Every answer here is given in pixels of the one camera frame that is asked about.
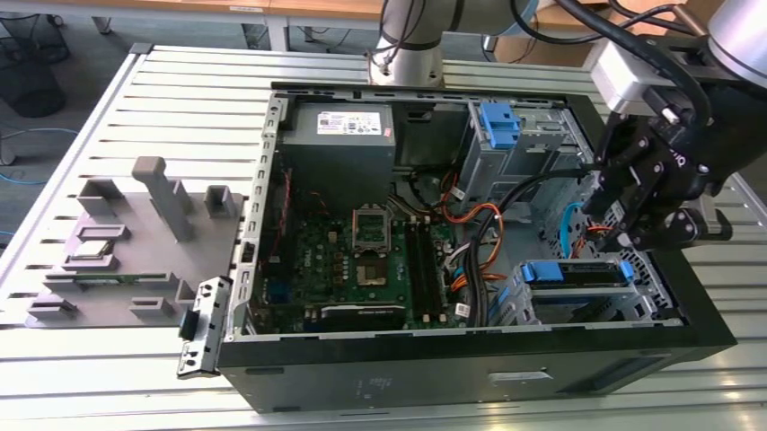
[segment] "motherboard chip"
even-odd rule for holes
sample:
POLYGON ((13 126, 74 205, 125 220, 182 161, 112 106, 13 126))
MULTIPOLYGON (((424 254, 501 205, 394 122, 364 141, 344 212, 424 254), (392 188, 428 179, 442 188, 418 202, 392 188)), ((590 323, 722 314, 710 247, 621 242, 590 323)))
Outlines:
POLYGON ((361 256, 357 259, 357 286, 385 286, 388 258, 361 256))

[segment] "blue drive bay latch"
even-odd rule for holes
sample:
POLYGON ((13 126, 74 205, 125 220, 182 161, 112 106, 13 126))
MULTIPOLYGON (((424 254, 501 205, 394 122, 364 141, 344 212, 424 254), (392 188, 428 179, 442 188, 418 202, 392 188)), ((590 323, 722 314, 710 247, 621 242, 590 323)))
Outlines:
POLYGON ((484 102, 481 121, 489 133, 489 146, 496 150, 506 150, 516 146, 521 134, 521 119, 513 115, 508 103, 484 102))

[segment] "power supply label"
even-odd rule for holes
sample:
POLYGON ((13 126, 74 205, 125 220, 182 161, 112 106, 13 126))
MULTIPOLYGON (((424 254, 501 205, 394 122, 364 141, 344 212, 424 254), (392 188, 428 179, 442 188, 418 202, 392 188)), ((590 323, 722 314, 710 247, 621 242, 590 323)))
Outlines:
POLYGON ((317 135, 380 135, 381 114, 377 112, 320 112, 317 135))

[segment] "green motherboard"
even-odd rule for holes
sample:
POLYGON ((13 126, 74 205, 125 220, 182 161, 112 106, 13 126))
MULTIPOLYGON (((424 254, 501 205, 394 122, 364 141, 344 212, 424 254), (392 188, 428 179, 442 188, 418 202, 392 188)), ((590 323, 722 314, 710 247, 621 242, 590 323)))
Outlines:
POLYGON ((312 327, 324 307, 356 305, 364 307, 404 307, 404 325, 397 329, 450 328, 457 322, 446 318, 442 273, 442 245, 452 242, 452 230, 446 224, 417 224, 388 220, 389 234, 381 232, 381 221, 373 216, 360 217, 357 224, 350 218, 312 217, 296 229, 294 258, 289 275, 281 279, 264 279, 261 289, 265 303, 261 312, 268 314, 269 329, 274 333, 321 331, 312 327), (426 249, 414 248, 413 232, 428 238, 426 249), (356 241, 381 242, 388 236, 388 252, 354 252, 356 241), (410 272, 422 271, 418 277, 410 272), (417 302, 422 289, 432 297, 430 314, 421 312, 417 302))

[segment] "gray carpet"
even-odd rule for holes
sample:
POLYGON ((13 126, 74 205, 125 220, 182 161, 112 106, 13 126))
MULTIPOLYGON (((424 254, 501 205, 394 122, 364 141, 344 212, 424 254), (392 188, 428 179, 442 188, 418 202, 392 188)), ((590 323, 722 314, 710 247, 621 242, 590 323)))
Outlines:
MULTIPOLYGON (((85 122, 98 97, 124 60, 129 47, 136 42, 160 45, 181 45, 206 48, 268 49, 268 36, 261 26, 210 22, 176 22, 114 19, 113 33, 101 36, 88 17, 65 16, 62 33, 72 57, 53 66, 53 71, 66 93, 65 108, 44 119, 23 119, 0 102, 0 133, 6 135, 17 128, 72 128, 78 130, 85 122)), ((290 47, 302 52, 362 54, 374 46, 376 31, 353 30, 342 45, 337 42, 346 35, 345 30, 330 29, 314 34, 316 42, 305 43, 298 29, 290 31, 290 47)), ((484 61, 478 47, 478 36, 445 35, 444 56, 449 59, 484 61)), ((27 133, 7 139, 2 145, 13 149, 17 162, 0 167, 0 173, 17 180, 45 180, 65 150, 72 136, 64 133, 27 133)), ((767 197, 767 160, 761 159, 746 169, 745 175, 761 198, 767 197)), ((0 181, 0 231, 13 232, 23 219, 41 186, 22 186, 0 181)), ((6 236, 0 235, 0 245, 6 236)))

